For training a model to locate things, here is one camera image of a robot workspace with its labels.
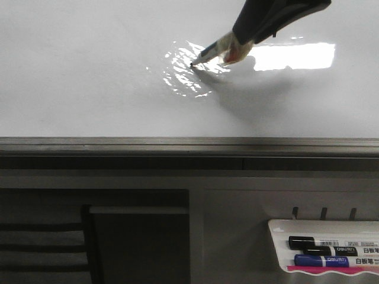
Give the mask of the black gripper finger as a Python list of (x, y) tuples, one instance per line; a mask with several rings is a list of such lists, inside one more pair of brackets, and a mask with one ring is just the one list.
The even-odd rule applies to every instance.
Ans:
[(256, 24), (252, 41), (258, 44), (276, 36), (282, 28), (310, 14), (322, 11), (331, 4), (329, 0), (273, 1), (263, 19)]
[(282, 29), (288, 1), (246, 1), (234, 26), (239, 44), (259, 43)]

